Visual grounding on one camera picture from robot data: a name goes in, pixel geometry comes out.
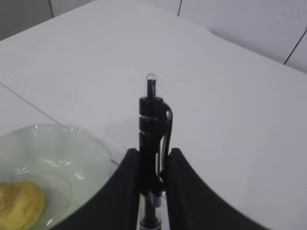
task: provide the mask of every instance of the glass bowl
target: glass bowl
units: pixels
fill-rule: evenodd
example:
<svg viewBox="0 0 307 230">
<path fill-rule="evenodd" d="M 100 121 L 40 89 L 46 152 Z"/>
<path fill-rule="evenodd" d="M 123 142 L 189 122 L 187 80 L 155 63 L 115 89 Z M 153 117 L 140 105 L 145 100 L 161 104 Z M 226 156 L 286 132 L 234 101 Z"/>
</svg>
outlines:
<svg viewBox="0 0 307 230">
<path fill-rule="evenodd" d="M 86 131 L 62 125 L 33 125 L 0 138 L 0 181 L 33 181 L 45 208 L 31 230 L 49 229 L 72 214 L 114 172 L 108 149 Z"/>
</svg>

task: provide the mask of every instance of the table surface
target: table surface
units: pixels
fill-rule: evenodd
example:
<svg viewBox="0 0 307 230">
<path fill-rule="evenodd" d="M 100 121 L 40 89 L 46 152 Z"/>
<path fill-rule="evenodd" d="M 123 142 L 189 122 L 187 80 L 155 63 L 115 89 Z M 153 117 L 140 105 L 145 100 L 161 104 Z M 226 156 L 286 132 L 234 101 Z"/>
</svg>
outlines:
<svg viewBox="0 0 307 230">
<path fill-rule="evenodd" d="M 0 84 L 0 136 L 33 124 L 54 124 L 45 114 Z"/>
<path fill-rule="evenodd" d="M 95 1 L 0 42 L 0 82 L 122 153 L 138 146 L 149 72 L 173 110 L 171 146 L 200 177 L 269 228 L 305 229 L 305 74 L 138 0 Z"/>
</svg>

